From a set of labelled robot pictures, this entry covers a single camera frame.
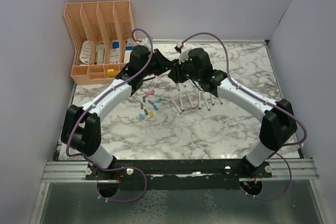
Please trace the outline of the dark green capped white marker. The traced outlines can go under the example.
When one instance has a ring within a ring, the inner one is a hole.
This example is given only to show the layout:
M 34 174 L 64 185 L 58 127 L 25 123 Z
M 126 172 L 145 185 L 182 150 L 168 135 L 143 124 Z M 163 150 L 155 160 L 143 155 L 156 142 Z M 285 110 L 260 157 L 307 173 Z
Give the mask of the dark green capped white marker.
M 181 93 L 178 93 L 178 99 L 179 99 L 179 102 L 180 102 L 180 106 L 181 106 L 181 111 L 184 112 L 184 104 L 183 104 L 183 99 L 182 99 L 182 95 Z

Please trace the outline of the pink capped white marker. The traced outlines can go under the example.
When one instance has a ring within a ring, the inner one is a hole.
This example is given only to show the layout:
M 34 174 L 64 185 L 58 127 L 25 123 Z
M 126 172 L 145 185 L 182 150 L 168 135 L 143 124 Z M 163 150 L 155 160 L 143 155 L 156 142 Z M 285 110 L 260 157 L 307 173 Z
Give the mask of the pink capped white marker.
M 171 102 L 173 103 L 173 105 L 175 106 L 175 108 L 177 109 L 178 113 L 179 114 L 182 114 L 182 111 L 181 109 L 179 108 L 179 106 L 175 103 L 174 99 L 173 98 L 170 98 Z

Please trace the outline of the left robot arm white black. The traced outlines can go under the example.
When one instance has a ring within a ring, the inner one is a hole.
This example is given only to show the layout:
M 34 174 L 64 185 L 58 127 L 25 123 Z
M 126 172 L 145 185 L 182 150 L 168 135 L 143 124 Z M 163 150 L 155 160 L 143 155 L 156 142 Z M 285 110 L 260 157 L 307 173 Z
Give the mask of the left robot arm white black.
M 66 112 L 61 132 L 61 142 L 70 149 L 98 165 L 98 173 L 104 179 L 115 175 L 115 157 L 102 145 L 101 123 L 121 102 L 131 97 L 149 76 L 159 76 L 178 63 L 169 60 L 156 49 L 135 46 L 129 62 L 117 74 L 112 83 L 97 97 L 82 106 L 71 105 Z

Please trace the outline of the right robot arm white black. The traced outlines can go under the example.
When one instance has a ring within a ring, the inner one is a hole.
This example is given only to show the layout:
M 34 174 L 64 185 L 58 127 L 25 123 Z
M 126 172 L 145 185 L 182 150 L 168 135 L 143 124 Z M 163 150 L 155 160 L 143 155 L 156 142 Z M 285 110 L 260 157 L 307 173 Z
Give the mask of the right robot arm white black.
M 259 173 L 260 165 L 296 132 L 291 103 L 285 99 L 268 99 L 240 85 L 227 73 L 214 69 L 203 48 L 184 45 L 176 51 L 180 56 L 173 61 L 169 78 L 175 83 L 197 82 L 204 92 L 236 104 L 261 123 L 259 141 L 241 164 L 242 173 L 246 177 L 254 177 Z

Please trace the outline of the white blue box in organizer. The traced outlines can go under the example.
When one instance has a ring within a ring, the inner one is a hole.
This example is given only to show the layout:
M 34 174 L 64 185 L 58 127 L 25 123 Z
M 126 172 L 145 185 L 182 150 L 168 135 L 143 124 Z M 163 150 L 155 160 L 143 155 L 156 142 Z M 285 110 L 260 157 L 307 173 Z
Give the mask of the white blue box in organizer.
M 113 41 L 109 53 L 109 63 L 114 64 L 119 62 L 120 46 L 118 41 Z

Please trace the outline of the yellow small box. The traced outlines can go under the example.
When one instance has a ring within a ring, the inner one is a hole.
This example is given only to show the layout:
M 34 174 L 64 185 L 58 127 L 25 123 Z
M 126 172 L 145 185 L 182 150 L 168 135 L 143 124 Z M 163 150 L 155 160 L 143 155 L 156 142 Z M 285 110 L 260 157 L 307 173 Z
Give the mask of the yellow small box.
M 116 77 L 117 73 L 115 69 L 108 69 L 107 70 L 107 77 L 108 78 L 114 78 Z

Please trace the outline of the white device in organizer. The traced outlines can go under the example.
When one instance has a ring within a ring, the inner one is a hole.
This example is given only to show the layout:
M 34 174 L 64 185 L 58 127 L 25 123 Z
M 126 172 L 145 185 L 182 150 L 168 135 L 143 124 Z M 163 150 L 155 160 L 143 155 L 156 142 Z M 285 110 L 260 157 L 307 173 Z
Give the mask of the white device in organizer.
M 102 65 L 104 62 L 104 43 L 99 43 L 96 48 L 96 64 Z

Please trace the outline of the peach plastic desk organizer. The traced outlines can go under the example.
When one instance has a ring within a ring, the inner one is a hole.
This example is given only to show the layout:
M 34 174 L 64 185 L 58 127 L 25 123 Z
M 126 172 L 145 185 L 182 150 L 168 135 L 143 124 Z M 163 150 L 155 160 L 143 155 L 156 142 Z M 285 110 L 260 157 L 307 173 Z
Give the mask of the peach plastic desk organizer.
M 67 3 L 64 19 L 75 48 L 71 77 L 79 86 L 111 83 L 126 65 L 135 28 L 130 0 Z

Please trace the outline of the white remote in organizer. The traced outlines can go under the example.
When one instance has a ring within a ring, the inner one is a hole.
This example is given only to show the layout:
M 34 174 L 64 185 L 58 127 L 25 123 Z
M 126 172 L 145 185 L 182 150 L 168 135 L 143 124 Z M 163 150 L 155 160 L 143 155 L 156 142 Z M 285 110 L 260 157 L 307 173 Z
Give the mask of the white remote in organizer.
M 82 65 L 88 65 L 91 56 L 90 43 L 88 40 L 84 41 L 81 47 L 79 60 Z

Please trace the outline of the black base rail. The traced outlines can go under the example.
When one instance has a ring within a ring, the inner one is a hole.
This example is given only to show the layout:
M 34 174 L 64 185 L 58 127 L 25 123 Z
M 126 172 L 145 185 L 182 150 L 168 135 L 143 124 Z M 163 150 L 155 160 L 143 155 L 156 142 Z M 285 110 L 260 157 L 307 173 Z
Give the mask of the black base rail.
M 117 183 L 121 190 L 238 190 L 240 179 L 271 178 L 269 162 L 253 168 L 242 159 L 117 160 L 110 171 L 90 167 L 87 180 Z

